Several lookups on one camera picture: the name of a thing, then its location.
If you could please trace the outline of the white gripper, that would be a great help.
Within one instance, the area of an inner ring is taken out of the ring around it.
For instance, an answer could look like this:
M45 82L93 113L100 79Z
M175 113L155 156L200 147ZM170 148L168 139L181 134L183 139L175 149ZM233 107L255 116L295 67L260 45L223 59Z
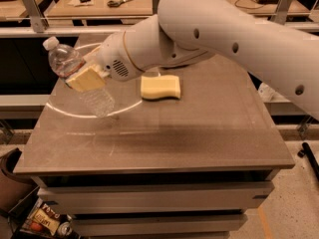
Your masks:
M100 62L102 67L97 64L88 65L69 77L66 84L77 92L103 87L109 74L113 80L125 82L138 78L143 73L128 55L124 32L110 35L100 47L87 53L84 60L87 63Z

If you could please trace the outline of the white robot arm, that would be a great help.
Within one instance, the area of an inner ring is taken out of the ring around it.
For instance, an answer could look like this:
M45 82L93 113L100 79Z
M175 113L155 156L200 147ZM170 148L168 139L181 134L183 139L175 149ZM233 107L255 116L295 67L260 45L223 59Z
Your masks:
M109 36L66 83L78 92L219 54L319 119L319 38L246 14L226 0L159 0L158 12Z

